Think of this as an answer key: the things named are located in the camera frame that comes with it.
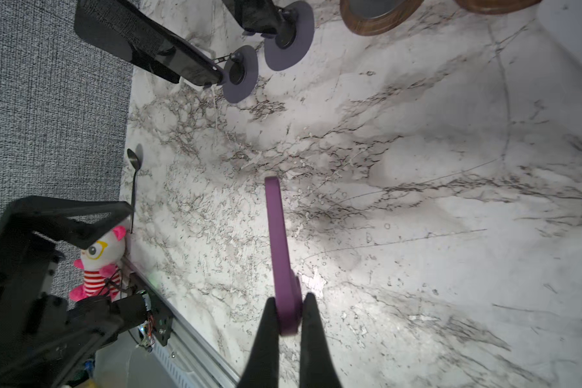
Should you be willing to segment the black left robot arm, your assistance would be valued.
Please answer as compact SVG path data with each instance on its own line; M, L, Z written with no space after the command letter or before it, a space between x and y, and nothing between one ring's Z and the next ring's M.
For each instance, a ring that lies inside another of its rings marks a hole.
M123 201L24 197L0 218L0 387L60 387L98 349L147 319L144 297L52 294L63 241L84 248L131 214Z

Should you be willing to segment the black phone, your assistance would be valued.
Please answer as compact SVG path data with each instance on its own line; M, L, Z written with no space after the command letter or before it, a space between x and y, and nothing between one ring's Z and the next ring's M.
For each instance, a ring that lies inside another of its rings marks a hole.
M271 0L223 0L223 4L246 32L273 34L281 30L283 21Z
M184 79L197 87L224 82L223 70L211 59L129 1L78 1L74 31L86 43L168 82Z

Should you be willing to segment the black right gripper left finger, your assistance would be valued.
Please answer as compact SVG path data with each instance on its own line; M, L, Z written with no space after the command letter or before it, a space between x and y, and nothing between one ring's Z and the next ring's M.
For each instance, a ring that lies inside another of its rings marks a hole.
M279 335L276 301L274 297L270 297L265 304L254 344L237 388L279 386Z

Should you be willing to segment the phone with purple case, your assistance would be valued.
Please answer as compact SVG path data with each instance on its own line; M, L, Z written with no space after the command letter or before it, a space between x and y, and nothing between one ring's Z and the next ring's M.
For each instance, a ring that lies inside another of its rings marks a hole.
M302 291L290 264L280 181L267 177L264 185L279 330L282 336L292 336L302 319Z

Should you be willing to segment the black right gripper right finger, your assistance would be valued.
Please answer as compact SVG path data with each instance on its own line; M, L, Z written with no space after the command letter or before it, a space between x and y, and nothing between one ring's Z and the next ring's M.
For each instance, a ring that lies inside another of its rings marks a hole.
M300 387L341 387L332 363L317 300L308 293L302 307Z

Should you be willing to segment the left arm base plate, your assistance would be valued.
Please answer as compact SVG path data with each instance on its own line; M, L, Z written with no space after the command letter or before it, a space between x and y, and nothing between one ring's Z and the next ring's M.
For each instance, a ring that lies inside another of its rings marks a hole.
M146 319L138 327L142 344L150 349L155 345L166 347L171 338L175 315L162 297L137 273L130 274L129 285L134 293L140 294L145 301Z

